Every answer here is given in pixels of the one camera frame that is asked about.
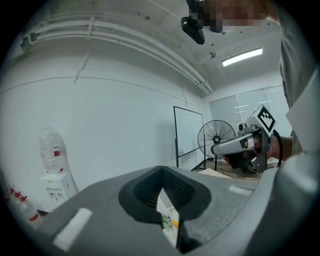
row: gray plastic device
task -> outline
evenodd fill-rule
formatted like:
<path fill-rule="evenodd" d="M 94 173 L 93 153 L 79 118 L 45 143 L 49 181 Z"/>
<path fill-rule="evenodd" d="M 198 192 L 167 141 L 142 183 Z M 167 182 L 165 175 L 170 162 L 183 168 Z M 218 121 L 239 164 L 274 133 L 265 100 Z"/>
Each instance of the gray plastic device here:
<path fill-rule="evenodd" d="M 48 255 L 269 255 L 317 198 L 319 159 L 293 156 L 266 171 L 259 184 L 167 166 L 133 171 L 85 188 L 45 217 L 32 237 Z M 156 211 L 162 188 L 179 213 L 176 248 Z M 92 216 L 63 251 L 53 240 L 81 208 Z"/>
<path fill-rule="evenodd" d="M 276 120 L 261 104 L 251 116 L 239 124 L 238 137 L 223 143 L 215 143 L 211 147 L 214 155 L 224 155 L 229 159 L 231 166 L 236 168 L 246 168 L 252 174 L 261 174 L 267 167 L 267 152 L 271 146 L 271 135 L 275 130 Z M 254 151 L 255 136 L 261 137 L 261 151 Z"/>

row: fan guard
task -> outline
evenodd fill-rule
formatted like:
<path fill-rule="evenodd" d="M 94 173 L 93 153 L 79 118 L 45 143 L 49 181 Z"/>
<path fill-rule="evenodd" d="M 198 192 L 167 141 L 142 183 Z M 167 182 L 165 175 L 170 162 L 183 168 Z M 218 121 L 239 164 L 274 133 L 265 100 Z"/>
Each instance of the fan guard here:
<path fill-rule="evenodd" d="M 209 158 L 221 158 L 221 155 L 214 155 L 211 147 L 214 144 L 223 143 L 236 137 L 235 130 L 230 124 L 222 120 L 207 122 L 198 133 L 199 148 Z"/>

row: red bottle cap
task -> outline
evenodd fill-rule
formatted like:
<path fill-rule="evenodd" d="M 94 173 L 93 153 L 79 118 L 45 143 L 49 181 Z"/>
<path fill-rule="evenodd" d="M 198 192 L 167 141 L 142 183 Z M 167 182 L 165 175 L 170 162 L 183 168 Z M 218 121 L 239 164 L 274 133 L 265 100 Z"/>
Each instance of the red bottle cap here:
<path fill-rule="evenodd" d="M 19 191 L 18 193 L 15 193 L 14 196 L 15 196 L 16 198 L 20 197 L 20 196 L 21 196 L 21 192 Z"/>

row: ceiling light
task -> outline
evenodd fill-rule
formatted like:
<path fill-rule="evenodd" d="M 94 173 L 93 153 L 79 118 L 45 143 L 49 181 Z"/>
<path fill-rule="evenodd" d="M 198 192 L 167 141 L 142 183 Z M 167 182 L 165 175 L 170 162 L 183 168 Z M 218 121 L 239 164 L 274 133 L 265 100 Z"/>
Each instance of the ceiling light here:
<path fill-rule="evenodd" d="M 266 102 L 271 102 L 271 100 L 262 101 L 262 102 L 259 102 L 259 104 L 261 104 L 261 103 L 266 103 Z"/>
<path fill-rule="evenodd" d="M 237 109 L 237 108 L 242 108 L 242 107 L 246 107 L 246 106 L 249 106 L 249 105 L 236 106 L 235 109 Z"/>
<path fill-rule="evenodd" d="M 232 63 L 239 62 L 239 61 L 245 60 L 247 58 L 251 58 L 251 57 L 254 57 L 257 55 L 261 55 L 261 54 L 262 54 L 262 48 L 250 50 L 250 51 L 247 51 L 247 52 L 244 52 L 244 53 L 241 53 L 236 56 L 233 56 L 233 57 L 230 57 L 228 59 L 223 60 L 222 65 L 225 67 L 225 66 L 228 66 Z"/>
<path fill-rule="evenodd" d="M 283 89 L 278 88 L 278 89 L 274 89 L 274 90 L 268 90 L 268 92 L 274 92 L 274 91 L 283 91 Z"/>

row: water bottle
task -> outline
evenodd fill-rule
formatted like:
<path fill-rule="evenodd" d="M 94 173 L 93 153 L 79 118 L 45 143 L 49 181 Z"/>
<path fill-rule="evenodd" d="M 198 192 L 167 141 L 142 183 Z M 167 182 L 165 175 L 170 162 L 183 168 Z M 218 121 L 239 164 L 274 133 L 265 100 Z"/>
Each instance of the water bottle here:
<path fill-rule="evenodd" d="M 45 170 L 57 174 L 68 169 L 64 143 L 52 127 L 45 127 L 39 133 L 40 156 Z"/>
<path fill-rule="evenodd" d="M 21 192 L 15 192 L 13 197 L 13 208 L 19 214 L 20 213 L 20 204 L 21 204 Z"/>
<path fill-rule="evenodd" d="M 20 199 L 20 213 L 31 224 L 35 224 L 41 219 L 39 212 L 34 208 L 32 203 L 27 200 L 27 196 Z"/>
<path fill-rule="evenodd" d="M 9 201 L 10 202 L 13 202 L 15 200 L 15 193 L 16 193 L 16 191 L 11 187 L 9 190 L 9 195 L 10 195 Z"/>

